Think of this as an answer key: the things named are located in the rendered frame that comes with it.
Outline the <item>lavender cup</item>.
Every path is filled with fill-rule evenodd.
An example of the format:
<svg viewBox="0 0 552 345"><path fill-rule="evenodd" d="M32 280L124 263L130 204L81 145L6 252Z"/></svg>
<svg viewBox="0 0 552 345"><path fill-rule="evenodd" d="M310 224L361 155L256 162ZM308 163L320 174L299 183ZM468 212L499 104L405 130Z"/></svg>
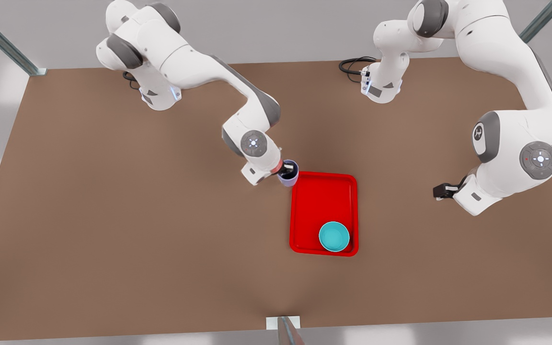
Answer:
<svg viewBox="0 0 552 345"><path fill-rule="evenodd" d="M294 160L283 160L283 162L295 162ZM297 175L295 177L279 177L279 181L287 187L292 187L297 183L299 177L299 166L297 164Z"/></svg>

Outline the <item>teal bowl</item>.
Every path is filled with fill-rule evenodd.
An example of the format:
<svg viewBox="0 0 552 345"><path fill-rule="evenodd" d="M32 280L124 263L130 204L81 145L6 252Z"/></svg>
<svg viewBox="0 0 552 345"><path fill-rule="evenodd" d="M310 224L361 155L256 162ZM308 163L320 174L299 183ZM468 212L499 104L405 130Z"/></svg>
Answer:
<svg viewBox="0 0 552 345"><path fill-rule="evenodd" d="M350 232L338 221L328 221L320 227L318 238L320 245L331 253L344 251L350 243Z"/></svg>

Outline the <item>red tray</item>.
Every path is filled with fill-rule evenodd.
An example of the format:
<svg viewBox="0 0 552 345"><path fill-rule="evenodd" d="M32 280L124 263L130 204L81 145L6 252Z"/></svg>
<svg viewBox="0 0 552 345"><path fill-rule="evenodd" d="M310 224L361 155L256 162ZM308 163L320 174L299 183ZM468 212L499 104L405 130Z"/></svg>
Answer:
<svg viewBox="0 0 552 345"><path fill-rule="evenodd" d="M329 250L322 229L342 230L340 245ZM296 253L353 257L359 248L357 180L349 174L302 171L293 186L289 245Z"/></svg>

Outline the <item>silver frame post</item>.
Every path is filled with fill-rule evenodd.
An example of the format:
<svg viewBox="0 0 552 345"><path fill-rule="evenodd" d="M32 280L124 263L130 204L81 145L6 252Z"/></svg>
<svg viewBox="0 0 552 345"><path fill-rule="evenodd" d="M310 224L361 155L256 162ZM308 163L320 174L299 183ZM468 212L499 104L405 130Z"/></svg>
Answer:
<svg viewBox="0 0 552 345"><path fill-rule="evenodd" d="M552 20L552 0L535 16L535 18L521 31L519 37L528 44Z"/></svg>
<svg viewBox="0 0 552 345"><path fill-rule="evenodd" d="M9 41L5 35L0 32L0 50L11 59L28 76L45 76L46 68L38 68L27 56L25 56L16 46Z"/></svg>
<svg viewBox="0 0 552 345"><path fill-rule="evenodd" d="M267 330L277 331L277 345L306 345L299 334L299 316L278 316L265 319Z"/></svg>

